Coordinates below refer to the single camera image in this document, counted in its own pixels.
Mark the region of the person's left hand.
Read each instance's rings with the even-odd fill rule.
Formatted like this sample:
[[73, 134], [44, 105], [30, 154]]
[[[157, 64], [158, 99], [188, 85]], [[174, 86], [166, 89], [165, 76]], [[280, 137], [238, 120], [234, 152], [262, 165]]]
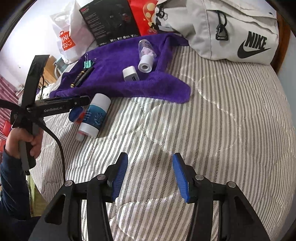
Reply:
[[19, 141], [29, 142], [32, 145], [30, 155], [34, 158], [39, 157], [41, 153], [42, 140], [44, 131], [39, 128], [37, 136], [28, 133], [24, 128], [14, 128], [6, 139], [6, 153], [16, 159], [20, 159]]

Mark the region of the dark blue sleeve forearm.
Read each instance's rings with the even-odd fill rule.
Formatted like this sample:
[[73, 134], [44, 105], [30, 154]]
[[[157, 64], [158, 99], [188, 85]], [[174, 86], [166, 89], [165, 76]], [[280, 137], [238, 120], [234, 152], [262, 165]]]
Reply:
[[1, 240], [28, 240], [31, 224], [29, 190], [22, 163], [6, 152], [1, 163]]

